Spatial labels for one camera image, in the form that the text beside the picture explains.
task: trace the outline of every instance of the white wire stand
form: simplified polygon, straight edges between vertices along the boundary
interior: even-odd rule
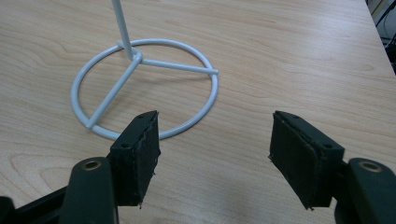
[[[120,0],[112,0],[112,4],[114,7],[114,11],[116,13],[117,23],[118,23],[118,26],[120,29],[120,35],[121,35],[122,41],[119,41],[116,46],[114,46],[110,49],[106,49],[105,51],[94,56],[79,70],[78,74],[76,75],[76,78],[73,81],[72,89],[71,89],[71,105],[73,107],[73,110],[74,110],[77,118],[81,121],[82,124],[85,125],[86,128],[93,130],[95,133],[97,133],[103,137],[106,137],[106,138],[110,138],[110,139],[114,139],[114,140],[117,139],[120,136],[120,133],[113,132],[109,129],[103,128],[96,123],[99,120],[99,118],[101,118],[101,116],[103,115],[103,113],[105,112],[107,107],[110,105],[111,101],[114,99],[114,97],[120,91],[121,87],[126,82],[126,80],[131,76],[132,72],[136,69],[136,67],[139,64],[145,64],[145,65],[150,65],[150,66],[157,66],[157,67],[164,67],[164,68],[170,68],[170,69],[176,69],[176,70],[183,70],[183,71],[207,74],[211,78],[212,90],[211,90],[209,97],[206,100],[204,106],[201,108],[201,110],[198,111],[197,114],[195,114],[192,118],[188,119],[184,123],[182,123],[174,128],[160,132],[160,139],[171,137],[178,133],[186,131],[187,129],[192,127],[194,124],[196,124],[201,118],[203,118],[206,115],[206,113],[210,110],[212,105],[214,104],[214,102],[216,100],[216,96],[218,94],[219,70],[214,69],[212,67],[212,65],[210,64],[209,60],[200,51],[198,51],[197,49],[195,49],[187,44],[184,44],[184,43],[181,43],[181,42],[178,42],[175,40],[161,39],[161,38],[149,38],[149,39],[139,39],[139,40],[130,41],[130,38],[128,36],[128,31],[126,28],[126,24],[125,24],[125,19],[123,17],[123,13],[122,13]],[[189,52],[190,54],[197,57],[204,64],[205,67],[194,66],[194,65],[190,65],[190,64],[184,64],[184,63],[171,63],[171,62],[146,59],[143,57],[143,54],[139,49],[134,48],[135,46],[140,46],[140,45],[162,45],[162,46],[168,46],[168,47],[172,47],[172,48],[184,49],[187,52]],[[79,100],[78,100],[78,89],[81,84],[81,81],[84,78],[84,76],[88,73],[88,71],[96,63],[100,62],[102,59],[104,59],[108,55],[110,55],[114,52],[117,52],[121,49],[125,50],[127,57],[131,60],[131,63],[126,68],[124,73],[121,75],[120,79],[113,86],[113,88],[109,91],[109,93],[107,94],[105,99],[102,101],[102,103],[99,104],[99,106],[93,112],[91,117],[88,118],[87,115],[85,115],[85,113],[82,111],[81,106],[79,104]]]

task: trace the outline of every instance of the white rod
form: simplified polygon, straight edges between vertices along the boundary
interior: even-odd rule
[[[209,75],[218,75],[219,74],[218,69],[205,68],[205,67],[194,66],[194,65],[184,64],[184,63],[169,63],[169,62],[145,59],[145,58],[142,60],[141,63],[145,64],[145,65],[172,68],[172,69],[196,72],[196,73],[205,73],[205,74],[209,74]]]
[[[123,84],[131,76],[132,72],[136,69],[136,67],[140,64],[141,61],[142,61],[142,53],[138,52],[135,55],[134,60],[126,68],[125,72],[122,74],[120,79],[116,82],[116,84],[114,84],[113,88],[108,92],[107,96],[102,101],[102,103],[99,104],[95,112],[93,112],[92,116],[85,124],[86,128],[92,129],[92,127],[96,124],[96,121],[99,120],[103,112],[105,112],[107,107],[110,105],[111,101],[113,101],[114,97],[117,95],[117,93],[119,93]]]
[[[114,12],[116,13],[116,18],[117,18],[117,24],[119,25],[119,29],[120,29],[122,45],[123,45],[122,47],[126,50],[126,56],[129,58],[129,60],[133,61],[136,52],[132,49],[130,44],[131,40],[129,39],[128,30],[126,29],[126,23],[122,13],[120,0],[111,0],[111,2],[113,4]]]

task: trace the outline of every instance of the white circular base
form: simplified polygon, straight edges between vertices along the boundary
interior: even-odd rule
[[[140,39],[140,40],[134,40],[131,41],[131,46],[139,46],[139,45],[162,45],[162,46],[169,46],[173,48],[180,48],[188,51],[195,57],[197,57],[204,65],[206,68],[213,68],[212,65],[210,64],[209,60],[202,54],[200,51],[197,49],[175,41],[175,40],[170,40],[170,39],[160,39],[160,38],[149,38],[149,39]],[[78,89],[81,84],[82,79],[84,76],[88,73],[88,71],[99,61],[104,59],[106,56],[121,50],[122,47],[120,46],[114,46],[110,49],[106,49],[103,52],[99,53],[98,55],[94,56],[92,59],[90,59],[78,72],[76,75],[76,78],[73,81],[72,89],[71,89],[71,105],[73,107],[73,110],[77,116],[77,118],[83,123],[84,125],[87,124],[89,121],[89,118],[84,114],[84,112],[81,109],[81,106],[79,105],[78,101]],[[208,99],[206,100],[204,106],[201,108],[200,111],[198,111],[197,114],[195,114],[192,118],[188,119],[184,123],[168,129],[166,131],[160,132],[160,139],[164,139],[167,137],[174,136],[178,133],[182,133],[192,127],[194,124],[196,124],[200,119],[202,119],[206,113],[210,110],[212,105],[214,104],[216,100],[216,96],[218,94],[218,88],[219,88],[219,83],[218,83],[218,77],[217,74],[211,74],[209,75],[211,80],[212,80],[212,90],[210,92],[210,95]],[[97,124],[93,125],[92,130],[106,138],[110,139],[117,139],[120,136],[120,133],[113,132],[109,129],[103,128]]]

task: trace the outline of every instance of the wooden tabletop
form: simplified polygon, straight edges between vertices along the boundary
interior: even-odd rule
[[[304,210],[267,158],[272,114],[296,114],[346,148],[396,172],[396,78],[362,0],[123,1],[131,39],[194,46],[219,69],[219,95],[195,126],[161,141],[142,209],[121,223],[334,223],[333,209]],[[0,194],[17,207],[64,187],[79,161],[105,156],[112,140],[85,129],[71,84],[120,33],[110,0],[0,2]],[[145,56],[192,63],[180,50]],[[84,78],[90,115],[129,61],[123,51]],[[121,132],[160,112],[160,130],[194,115],[210,78],[139,65],[99,124]]]

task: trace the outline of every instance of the wood grain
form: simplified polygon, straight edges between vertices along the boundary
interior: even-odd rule
[[[364,157],[396,171],[396,80],[364,1],[122,4],[132,39],[188,43],[220,74],[214,107],[161,141],[143,208],[121,208],[121,223],[334,223],[331,208],[305,211],[267,159],[275,110],[317,126],[346,148],[346,161]],[[0,194],[17,206],[65,186],[78,161],[107,154],[112,141],[83,128],[69,92],[82,65],[118,39],[109,0],[0,2]],[[179,49],[141,49],[199,64]],[[79,91],[86,113],[127,64],[117,52],[90,71]],[[209,92],[206,76],[141,65],[100,123],[120,132],[157,109],[165,130]]]

